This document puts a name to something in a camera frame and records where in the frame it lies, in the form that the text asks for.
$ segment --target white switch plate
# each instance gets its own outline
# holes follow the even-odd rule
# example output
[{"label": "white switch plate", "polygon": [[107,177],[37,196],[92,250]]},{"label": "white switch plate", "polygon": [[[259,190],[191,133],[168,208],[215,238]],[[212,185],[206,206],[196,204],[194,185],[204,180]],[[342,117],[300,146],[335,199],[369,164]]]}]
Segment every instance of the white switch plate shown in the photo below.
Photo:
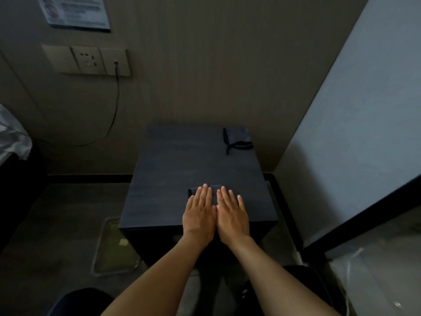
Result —
[{"label": "white switch plate", "polygon": [[80,73],[73,53],[68,46],[42,44],[45,55],[56,71],[61,73]]},{"label": "white switch plate", "polygon": [[83,74],[106,74],[97,47],[73,46],[72,50]]},{"label": "white switch plate", "polygon": [[121,76],[130,76],[130,67],[127,53],[124,49],[101,48],[101,54],[108,75],[115,75],[115,63],[118,62],[117,73]]}]

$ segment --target hand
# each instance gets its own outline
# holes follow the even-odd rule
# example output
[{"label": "hand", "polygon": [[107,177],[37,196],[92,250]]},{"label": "hand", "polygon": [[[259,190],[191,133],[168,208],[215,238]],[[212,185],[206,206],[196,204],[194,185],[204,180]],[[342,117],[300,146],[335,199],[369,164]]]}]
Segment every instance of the hand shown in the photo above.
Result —
[{"label": "hand", "polygon": [[204,184],[187,201],[183,215],[183,236],[191,235],[204,249],[213,239],[215,226],[216,207],[212,205],[212,189]]},{"label": "hand", "polygon": [[245,211],[243,198],[238,195],[238,203],[235,200],[234,192],[223,186],[216,191],[218,196],[218,233],[221,241],[232,249],[233,244],[244,236],[250,236],[248,216]]}]

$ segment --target white cable on floor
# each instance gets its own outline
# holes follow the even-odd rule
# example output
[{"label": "white cable on floor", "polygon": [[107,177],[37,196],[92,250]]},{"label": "white cable on floor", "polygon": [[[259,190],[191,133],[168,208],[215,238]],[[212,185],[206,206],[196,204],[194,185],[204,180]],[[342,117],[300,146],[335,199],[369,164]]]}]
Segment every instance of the white cable on floor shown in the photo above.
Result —
[{"label": "white cable on floor", "polygon": [[348,289],[350,286],[350,274],[351,274],[351,260],[363,251],[364,249],[360,247],[354,254],[351,255],[350,259],[348,260],[348,263],[346,265],[346,288],[345,288],[345,303],[346,303],[346,316],[350,316],[350,298],[348,297]]}]

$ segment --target gray table top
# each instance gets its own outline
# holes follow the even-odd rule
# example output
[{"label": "gray table top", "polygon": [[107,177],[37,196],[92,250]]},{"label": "gray table top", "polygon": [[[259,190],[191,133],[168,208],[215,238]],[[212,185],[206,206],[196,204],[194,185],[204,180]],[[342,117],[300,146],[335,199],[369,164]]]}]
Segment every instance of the gray table top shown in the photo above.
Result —
[{"label": "gray table top", "polygon": [[187,190],[204,183],[240,194],[250,222],[277,221],[254,150],[225,149],[222,127],[150,126],[120,228],[182,225]]}]

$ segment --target wood grain wall panel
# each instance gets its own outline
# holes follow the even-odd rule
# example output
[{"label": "wood grain wall panel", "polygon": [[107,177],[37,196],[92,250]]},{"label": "wood grain wall panel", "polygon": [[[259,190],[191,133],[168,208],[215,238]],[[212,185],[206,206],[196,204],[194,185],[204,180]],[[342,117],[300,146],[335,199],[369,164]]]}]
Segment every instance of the wood grain wall panel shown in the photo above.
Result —
[{"label": "wood grain wall panel", "polygon": [[[0,9],[1,48],[58,145],[39,143],[52,174],[132,173],[152,122],[246,126],[272,170],[367,0],[104,1],[110,34],[53,29],[37,0]],[[57,73],[41,43],[128,49],[133,76],[107,139],[68,147],[105,135],[115,80]]]}]

